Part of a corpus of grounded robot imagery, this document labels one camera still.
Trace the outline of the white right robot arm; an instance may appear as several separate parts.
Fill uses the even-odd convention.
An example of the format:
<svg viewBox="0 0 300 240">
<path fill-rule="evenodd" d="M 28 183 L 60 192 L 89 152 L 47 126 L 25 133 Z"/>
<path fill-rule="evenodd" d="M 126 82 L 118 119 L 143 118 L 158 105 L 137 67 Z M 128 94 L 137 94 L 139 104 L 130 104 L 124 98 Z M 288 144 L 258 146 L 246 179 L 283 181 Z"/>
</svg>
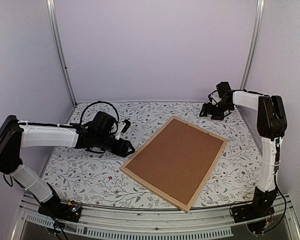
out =
<svg viewBox="0 0 300 240">
<path fill-rule="evenodd" d="M 211 116 L 223 120 L 235 106 L 257 112 L 256 127 L 261 136 L 262 162 L 257 189 L 262 193 L 276 190 L 277 171 L 280 165 L 280 150 L 287 119 L 281 96 L 269 96 L 246 90 L 216 90 L 218 99 L 209 97 L 203 104 L 200 117 Z"/>
</svg>

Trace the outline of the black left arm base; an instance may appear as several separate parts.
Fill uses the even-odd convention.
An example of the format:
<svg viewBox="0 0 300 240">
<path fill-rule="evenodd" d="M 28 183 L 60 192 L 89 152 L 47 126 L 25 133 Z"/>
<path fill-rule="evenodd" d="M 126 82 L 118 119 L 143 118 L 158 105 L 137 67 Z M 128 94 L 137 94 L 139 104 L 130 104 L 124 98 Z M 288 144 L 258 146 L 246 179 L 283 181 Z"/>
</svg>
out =
<svg viewBox="0 0 300 240">
<path fill-rule="evenodd" d="M 70 200 L 62 202 L 58 194 L 53 190 L 52 197 L 46 202 L 41 202 L 38 213 L 53 219 L 61 219 L 70 222 L 79 222 L 81 216 L 81 205 Z"/>
</svg>

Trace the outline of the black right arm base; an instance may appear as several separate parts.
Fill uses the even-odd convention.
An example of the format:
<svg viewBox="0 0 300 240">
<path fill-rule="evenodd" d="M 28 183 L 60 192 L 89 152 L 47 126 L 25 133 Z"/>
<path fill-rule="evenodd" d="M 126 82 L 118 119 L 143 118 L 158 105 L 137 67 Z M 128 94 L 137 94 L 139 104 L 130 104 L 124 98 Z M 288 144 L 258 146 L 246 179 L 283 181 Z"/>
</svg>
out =
<svg viewBox="0 0 300 240">
<path fill-rule="evenodd" d="M 261 191 L 258 187 L 254 190 L 252 203 L 231 207 L 229 212 L 235 223 L 254 220 L 269 216 L 274 213 L 273 202 L 277 196 L 277 189 Z"/>
</svg>

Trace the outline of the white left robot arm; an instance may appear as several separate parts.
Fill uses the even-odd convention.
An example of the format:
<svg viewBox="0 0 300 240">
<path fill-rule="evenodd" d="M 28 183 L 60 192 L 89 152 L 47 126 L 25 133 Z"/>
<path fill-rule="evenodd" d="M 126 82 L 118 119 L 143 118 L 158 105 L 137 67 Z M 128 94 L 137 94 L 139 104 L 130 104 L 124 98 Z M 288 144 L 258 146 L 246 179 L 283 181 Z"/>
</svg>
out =
<svg viewBox="0 0 300 240">
<path fill-rule="evenodd" d="M 17 119 L 9 115 L 0 127 L 0 172 L 10 176 L 33 194 L 53 217 L 64 213 L 64 206 L 51 186 L 22 160 L 24 151 L 65 147 L 85 149 L 92 153 L 110 152 L 127 157 L 135 152 L 131 142 L 120 135 L 129 122 L 117 122 L 106 113 L 98 114 L 87 123 L 39 123 Z"/>
</svg>

